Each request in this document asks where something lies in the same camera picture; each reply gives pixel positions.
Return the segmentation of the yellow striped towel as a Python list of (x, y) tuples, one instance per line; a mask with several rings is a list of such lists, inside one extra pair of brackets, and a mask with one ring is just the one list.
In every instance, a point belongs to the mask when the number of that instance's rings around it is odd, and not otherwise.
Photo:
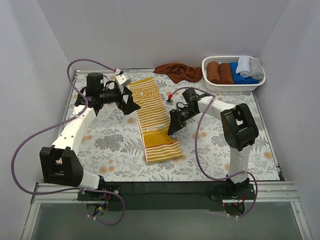
[(135, 117), (147, 164), (182, 157), (180, 143), (168, 135), (170, 117), (156, 81), (149, 77), (128, 85), (133, 101), (140, 106)]

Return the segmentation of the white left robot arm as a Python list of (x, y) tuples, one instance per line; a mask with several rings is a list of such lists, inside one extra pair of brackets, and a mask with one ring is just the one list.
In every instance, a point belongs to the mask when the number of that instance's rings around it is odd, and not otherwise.
[(95, 200), (106, 196), (102, 177), (86, 172), (78, 159), (81, 141), (90, 124), (106, 104), (116, 104), (124, 115), (141, 107), (134, 102), (128, 89), (131, 79), (123, 71), (116, 71), (115, 79), (104, 82), (102, 73), (89, 73), (86, 86), (78, 92), (71, 116), (59, 137), (50, 147), (40, 150), (40, 163), (45, 183), (89, 189)]

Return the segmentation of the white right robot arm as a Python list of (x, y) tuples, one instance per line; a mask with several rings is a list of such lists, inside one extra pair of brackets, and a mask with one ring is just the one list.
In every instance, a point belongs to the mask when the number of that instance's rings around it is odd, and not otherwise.
[(249, 154), (259, 136), (259, 130), (247, 104), (225, 103), (208, 92), (193, 87), (184, 87), (182, 94), (185, 104), (169, 111), (168, 136), (174, 135), (187, 125), (187, 120), (196, 115), (205, 115), (221, 121), (223, 135), (230, 147), (229, 170), (226, 177), (214, 178), (204, 173), (208, 179), (218, 182), (223, 194), (237, 199), (249, 188), (254, 176), (248, 172)]

